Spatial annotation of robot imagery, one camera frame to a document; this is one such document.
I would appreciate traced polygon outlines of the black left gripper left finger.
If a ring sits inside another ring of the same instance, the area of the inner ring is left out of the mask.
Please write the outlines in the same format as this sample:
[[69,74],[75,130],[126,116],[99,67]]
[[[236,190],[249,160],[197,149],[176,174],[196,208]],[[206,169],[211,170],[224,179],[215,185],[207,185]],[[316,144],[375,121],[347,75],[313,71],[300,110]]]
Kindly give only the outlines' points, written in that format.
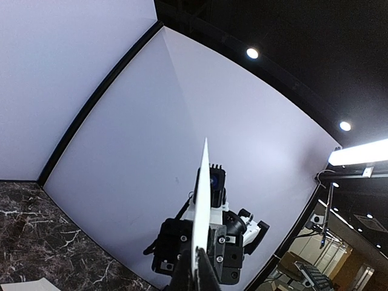
[[175,267],[170,283],[165,286],[167,291],[191,291],[195,290],[195,284],[191,270],[191,254],[184,250]]

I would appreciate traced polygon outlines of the lined letter paper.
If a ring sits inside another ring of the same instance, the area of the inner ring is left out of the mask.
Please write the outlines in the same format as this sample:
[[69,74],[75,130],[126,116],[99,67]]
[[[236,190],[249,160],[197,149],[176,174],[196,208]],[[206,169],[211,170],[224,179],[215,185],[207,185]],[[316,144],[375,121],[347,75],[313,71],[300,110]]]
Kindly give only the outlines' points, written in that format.
[[195,213],[192,229],[191,271],[193,277],[195,277],[199,270],[199,251],[207,250],[210,208],[211,191],[209,148],[207,138],[205,138],[202,150],[201,164],[199,168],[195,201]]
[[60,291],[46,278],[36,281],[1,284],[3,291]]

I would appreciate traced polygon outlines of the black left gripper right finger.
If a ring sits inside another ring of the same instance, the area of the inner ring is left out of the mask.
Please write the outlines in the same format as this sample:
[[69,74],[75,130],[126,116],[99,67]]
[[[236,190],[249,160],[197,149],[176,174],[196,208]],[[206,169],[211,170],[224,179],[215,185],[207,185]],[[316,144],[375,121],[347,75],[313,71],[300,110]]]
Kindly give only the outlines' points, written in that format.
[[196,248],[195,255],[195,290],[220,291],[220,285],[216,278],[210,260],[203,248]]

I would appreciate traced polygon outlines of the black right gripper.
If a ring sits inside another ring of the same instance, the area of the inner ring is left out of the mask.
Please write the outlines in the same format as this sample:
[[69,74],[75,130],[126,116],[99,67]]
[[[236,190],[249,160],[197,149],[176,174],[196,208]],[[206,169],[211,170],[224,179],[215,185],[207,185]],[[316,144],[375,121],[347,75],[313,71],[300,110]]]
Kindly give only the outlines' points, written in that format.
[[[225,216],[224,222],[210,224],[207,255],[219,283],[235,285],[244,256],[244,221],[238,216]],[[173,218],[162,223],[153,251],[154,272],[173,275],[182,252],[191,248],[192,225],[192,221]]]

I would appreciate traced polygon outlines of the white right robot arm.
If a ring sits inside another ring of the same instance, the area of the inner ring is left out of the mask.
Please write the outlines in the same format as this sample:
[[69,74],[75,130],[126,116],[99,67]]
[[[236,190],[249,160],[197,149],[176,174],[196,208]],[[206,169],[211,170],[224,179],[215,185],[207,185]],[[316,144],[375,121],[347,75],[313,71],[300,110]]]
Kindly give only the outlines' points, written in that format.
[[[165,220],[157,239],[144,251],[152,253],[152,270],[172,276],[185,249],[190,248],[193,221],[169,218]],[[222,212],[222,224],[209,226],[207,256],[218,282],[235,285],[239,282],[244,256],[251,255],[263,240],[269,225],[255,222],[253,215],[241,209],[239,213]]]

